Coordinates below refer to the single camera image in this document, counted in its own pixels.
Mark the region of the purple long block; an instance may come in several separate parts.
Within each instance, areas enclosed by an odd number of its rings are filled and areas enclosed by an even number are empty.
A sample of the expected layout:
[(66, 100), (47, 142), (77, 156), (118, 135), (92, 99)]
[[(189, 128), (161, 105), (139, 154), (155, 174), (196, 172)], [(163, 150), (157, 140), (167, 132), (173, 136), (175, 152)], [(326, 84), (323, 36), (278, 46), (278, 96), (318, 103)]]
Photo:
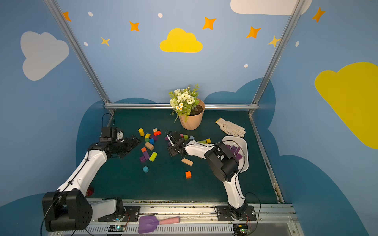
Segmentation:
[(145, 160), (149, 160), (149, 158), (150, 158), (150, 156), (149, 156), (149, 154), (148, 154), (147, 151), (143, 152), (143, 156), (144, 156)]

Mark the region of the purple cube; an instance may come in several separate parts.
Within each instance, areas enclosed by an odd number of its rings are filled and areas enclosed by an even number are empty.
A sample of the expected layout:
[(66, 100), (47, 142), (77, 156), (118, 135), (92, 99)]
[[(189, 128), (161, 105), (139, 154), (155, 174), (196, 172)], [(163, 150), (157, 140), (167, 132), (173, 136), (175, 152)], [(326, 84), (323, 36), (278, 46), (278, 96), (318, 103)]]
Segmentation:
[(236, 159), (237, 159), (238, 161), (240, 161), (242, 158), (243, 158), (243, 155), (241, 155), (241, 154), (237, 154), (237, 155), (236, 155)]
[(236, 154), (237, 150), (238, 150), (238, 148), (237, 148), (236, 146), (232, 146), (230, 151), (231, 151), (233, 154)]

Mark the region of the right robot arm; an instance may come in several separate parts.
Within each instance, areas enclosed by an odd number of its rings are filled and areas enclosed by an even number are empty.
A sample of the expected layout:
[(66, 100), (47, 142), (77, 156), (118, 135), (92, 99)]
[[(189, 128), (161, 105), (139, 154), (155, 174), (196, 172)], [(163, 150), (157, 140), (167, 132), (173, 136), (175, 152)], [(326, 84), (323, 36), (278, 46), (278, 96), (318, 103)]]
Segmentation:
[(227, 193), (230, 216), (241, 220), (247, 210), (248, 202), (242, 193), (239, 176), (249, 168), (248, 145), (240, 137), (225, 136), (215, 144), (204, 144), (192, 139), (185, 139), (177, 131), (169, 131), (169, 154), (197, 156), (205, 159), (214, 176), (223, 182)]

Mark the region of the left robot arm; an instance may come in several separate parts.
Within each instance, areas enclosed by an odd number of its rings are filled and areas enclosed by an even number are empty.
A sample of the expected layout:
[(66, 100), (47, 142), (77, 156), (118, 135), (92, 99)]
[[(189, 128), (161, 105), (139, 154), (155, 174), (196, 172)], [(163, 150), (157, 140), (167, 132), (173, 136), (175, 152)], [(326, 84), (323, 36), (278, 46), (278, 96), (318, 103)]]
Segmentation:
[(97, 172), (109, 158), (125, 157), (140, 142), (134, 135), (124, 137), (118, 128), (103, 127), (99, 141), (89, 146), (72, 175), (56, 191), (43, 196), (41, 226), (48, 232), (78, 231), (85, 230), (91, 221), (100, 218), (121, 221), (125, 217), (121, 199), (105, 199), (91, 204), (86, 195)]

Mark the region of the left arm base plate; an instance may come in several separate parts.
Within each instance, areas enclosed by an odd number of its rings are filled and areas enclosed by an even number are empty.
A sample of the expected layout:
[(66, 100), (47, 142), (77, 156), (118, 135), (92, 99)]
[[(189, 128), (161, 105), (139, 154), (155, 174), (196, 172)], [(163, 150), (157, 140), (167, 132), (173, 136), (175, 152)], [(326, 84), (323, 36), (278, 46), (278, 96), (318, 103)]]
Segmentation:
[(137, 222), (139, 219), (139, 206), (123, 206), (117, 209), (113, 214), (103, 216), (98, 222)]

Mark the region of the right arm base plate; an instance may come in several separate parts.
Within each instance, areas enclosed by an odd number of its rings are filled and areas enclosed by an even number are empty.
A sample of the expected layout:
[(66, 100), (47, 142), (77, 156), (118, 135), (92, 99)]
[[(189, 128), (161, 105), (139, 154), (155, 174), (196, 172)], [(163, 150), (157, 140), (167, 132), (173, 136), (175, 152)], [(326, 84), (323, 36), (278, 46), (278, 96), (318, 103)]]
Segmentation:
[(218, 221), (257, 221), (257, 212), (253, 206), (247, 206), (244, 211), (230, 206), (216, 206)]

